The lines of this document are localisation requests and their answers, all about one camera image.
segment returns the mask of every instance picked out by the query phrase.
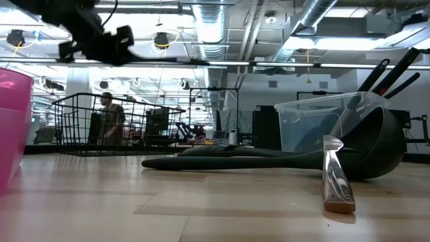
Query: wooden floor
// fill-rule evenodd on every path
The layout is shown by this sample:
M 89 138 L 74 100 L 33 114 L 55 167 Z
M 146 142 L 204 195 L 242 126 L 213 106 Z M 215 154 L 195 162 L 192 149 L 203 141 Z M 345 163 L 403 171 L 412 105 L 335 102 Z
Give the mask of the wooden floor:
M 321 172 L 143 169 L 153 157 L 24 157 L 0 198 L 1 242 L 430 241 L 430 166 L 352 183 L 324 212 Z

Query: wire basket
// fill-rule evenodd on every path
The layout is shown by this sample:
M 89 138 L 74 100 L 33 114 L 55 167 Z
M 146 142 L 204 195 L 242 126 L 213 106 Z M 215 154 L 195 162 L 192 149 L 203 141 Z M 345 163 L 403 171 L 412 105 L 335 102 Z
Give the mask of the wire basket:
M 185 110 L 101 95 L 76 93 L 52 103 L 56 144 L 78 156 L 150 155 L 176 147 L 176 122 Z

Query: plastic storage bin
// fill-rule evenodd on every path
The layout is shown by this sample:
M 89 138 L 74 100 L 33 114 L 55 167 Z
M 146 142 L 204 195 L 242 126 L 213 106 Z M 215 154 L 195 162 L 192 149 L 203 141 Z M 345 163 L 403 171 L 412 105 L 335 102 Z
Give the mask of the plastic storage bin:
M 33 79 L 0 68 L 0 196 L 17 171 L 31 125 Z
M 388 101 L 371 92 L 356 92 L 276 104 L 282 151 L 322 149 L 323 135 L 341 138 L 378 106 Z

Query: pink plastic container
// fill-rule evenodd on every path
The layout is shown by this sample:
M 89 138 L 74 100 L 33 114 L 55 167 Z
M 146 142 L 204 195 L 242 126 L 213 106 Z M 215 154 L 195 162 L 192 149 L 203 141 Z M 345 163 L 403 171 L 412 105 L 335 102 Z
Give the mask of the pink plastic container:
M 17 171 L 31 125 L 33 79 L 0 68 L 0 196 Z

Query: man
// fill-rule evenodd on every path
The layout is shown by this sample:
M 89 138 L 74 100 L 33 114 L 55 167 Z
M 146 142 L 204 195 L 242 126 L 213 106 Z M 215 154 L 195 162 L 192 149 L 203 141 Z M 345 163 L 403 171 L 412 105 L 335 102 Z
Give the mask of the man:
M 121 145 L 122 129 L 125 121 L 124 109 L 122 106 L 112 103 L 111 93 L 104 92 L 101 96 L 100 102 L 104 106 L 101 113 L 103 126 L 101 127 L 98 144 Z

